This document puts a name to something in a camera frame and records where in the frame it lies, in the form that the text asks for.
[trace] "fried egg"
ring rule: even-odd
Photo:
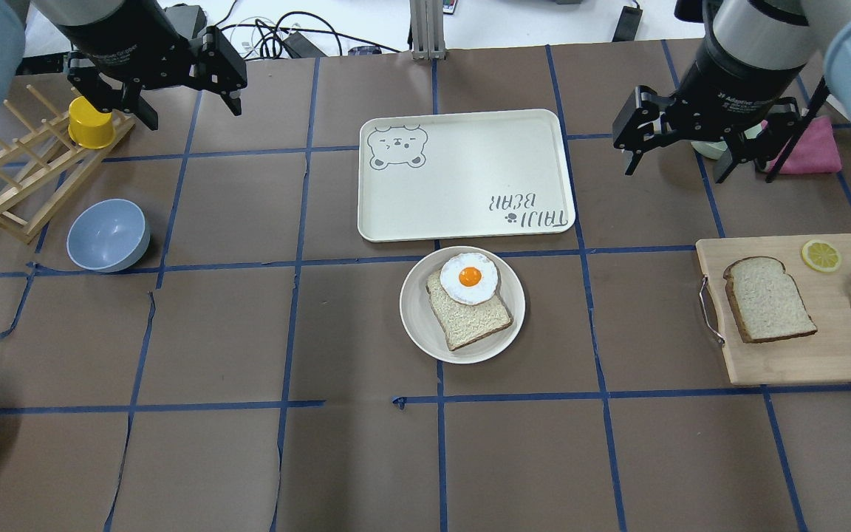
[[[442,266],[439,280],[453,300],[462,305],[477,305],[494,296],[497,266],[482,253],[462,253]]]

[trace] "lemon slice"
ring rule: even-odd
[[[833,273],[842,264],[840,252],[825,240],[813,239],[803,245],[800,256],[817,272]]]

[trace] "toast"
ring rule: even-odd
[[[771,256],[748,256],[724,270],[727,299],[746,344],[816,333],[793,277]]]
[[[439,274],[440,270],[436,270],[426,279],[425,291],[432,313],[445,331],[445,343],[449,350],[468,346],[507,329],[513,323],[510,311],[497,292],[484,303],[462,305],[443,289]]]

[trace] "bear drawing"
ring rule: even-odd
[[[388,165],[409,165],[412,168],[426,164],[423,154],[428,134],[419,126],[376,128],[369,134],[367,144],[372,149],[369,165],[381,171]]]

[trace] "cutting board handle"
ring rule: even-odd
[[[705,316],[705,325],[708,327],[708,330],[712,332],[716,337],[718,337],[718,343],[723,346],[724,344],[724,336],[722,333],[718,332],[715,327],[711,326],[711,321],[708,319],[708,307],[705,305],[705,292],[708,287],[708,276],[702,277],[702,287],[698,290],[698,302],[700,306],[702,306],[702,316]]]

